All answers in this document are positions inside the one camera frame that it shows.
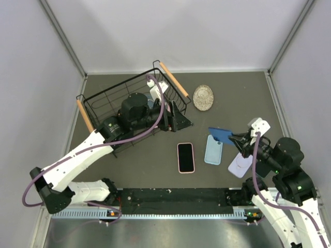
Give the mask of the light blue phone case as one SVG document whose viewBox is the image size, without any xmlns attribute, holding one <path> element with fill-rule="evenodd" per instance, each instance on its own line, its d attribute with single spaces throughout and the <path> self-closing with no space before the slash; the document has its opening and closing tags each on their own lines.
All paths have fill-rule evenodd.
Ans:
<svg viewBox="0 0 331 248">
<path fill-rule="evenodd" d="M 204 162 L 211 165 L 220 165 L 223 143 L 216 141 L 212 135 L 207 137 Z"/>
</svg>

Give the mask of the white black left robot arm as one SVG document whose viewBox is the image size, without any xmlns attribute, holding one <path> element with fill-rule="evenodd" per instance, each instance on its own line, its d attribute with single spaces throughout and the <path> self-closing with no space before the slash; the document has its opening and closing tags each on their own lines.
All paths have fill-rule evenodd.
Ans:
<svg viewBox="0 0 331 248">
<path fill-rule="evenodd" d="M 53 165 L 34 168 L 30 176 L 50 214 L 89 201 L 109 206 L 118 197 L 113 181 L 103 178 L 74 182 L 74 178 L 121 145 L 141 139 L 154 129 L 177 132 L 192 125 L 175 101 L 158 97 L 149 106 L 145 94 L 133 93 L 122 102 L 116 115 L 105 119 L 79 146 Z"/>
</svg>

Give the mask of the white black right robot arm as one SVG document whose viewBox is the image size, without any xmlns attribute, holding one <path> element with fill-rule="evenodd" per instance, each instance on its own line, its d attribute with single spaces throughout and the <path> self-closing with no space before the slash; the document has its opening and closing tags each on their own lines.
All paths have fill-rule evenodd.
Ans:
<svg viewBox="0 0 331 248">
<path fill-rule="evenodd" d="M 252 177 L 242 186 L 242 200 L 254 204 L 277 233 L 283 247 L 330 247 L 319 212 L 318 196 L 312 179 L 301 168 L 304 154 L 299 143 L 282 137 L 271 148 L 260 132 L 229 137 L 244 158 L 252 155 Z M 275 175 L 272 181 L 283 199 L 279 204 L 256 167 L 266 166 Z"/>
</svg>

